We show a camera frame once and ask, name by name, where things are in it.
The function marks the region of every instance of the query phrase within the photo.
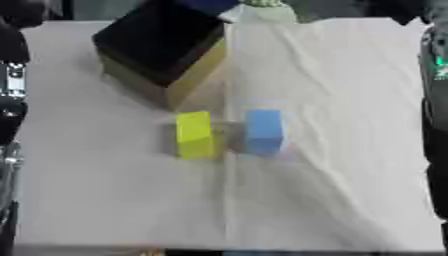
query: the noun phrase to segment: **green light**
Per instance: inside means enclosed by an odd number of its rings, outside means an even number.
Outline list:
[[[436,58],[436,65],[440,67],[440,66],[445,66],[446,63],[445,63],[445,61],[443,61],[442,57],[437,57]]]

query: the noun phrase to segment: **yellow cube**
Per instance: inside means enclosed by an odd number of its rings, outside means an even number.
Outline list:
[[[210,113],[182,113],[176,117],[179,155],[183,159],[215,156]]]

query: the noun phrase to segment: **white sheet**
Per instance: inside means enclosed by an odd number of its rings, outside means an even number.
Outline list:
[[[235,241],[290,249],[441,248],[419,120],[423,29],[341,19],[230,30],[231,118],[278,109],[287,130],[278,156],[236,156]]]
[[[281,109],[288,137],[275,158],[223,162],[166,154],[173,116],[102,76],[89,37],[103,26],[27,32],[19,244],[442,248],[420,145],[418,24],[236,27],[229,118]]]

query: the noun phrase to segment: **black box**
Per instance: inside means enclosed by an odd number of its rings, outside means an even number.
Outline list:
[[[175,0],[150,0],[93,37],[106,73],[176,109],[226,54],[224,24]]]

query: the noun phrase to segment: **cube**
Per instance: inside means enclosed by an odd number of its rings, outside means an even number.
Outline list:
[[[215,156],[209,112],[178,114],[176,117],[176,137],[179,156],[182,159]]]
[[[246,114],[246,153],[271,155],[277,153],[283,142],[280,111],[252,110]]]

